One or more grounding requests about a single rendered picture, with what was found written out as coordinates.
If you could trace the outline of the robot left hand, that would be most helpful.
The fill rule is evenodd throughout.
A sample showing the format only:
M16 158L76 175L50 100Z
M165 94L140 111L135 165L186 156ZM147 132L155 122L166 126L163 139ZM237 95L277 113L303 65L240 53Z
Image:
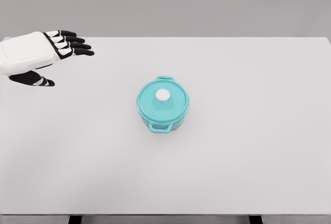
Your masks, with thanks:
M75 32L36 31L0 42L0 74L28 86L54 87L52 80L35 70L69 57L94 54L92 47Z

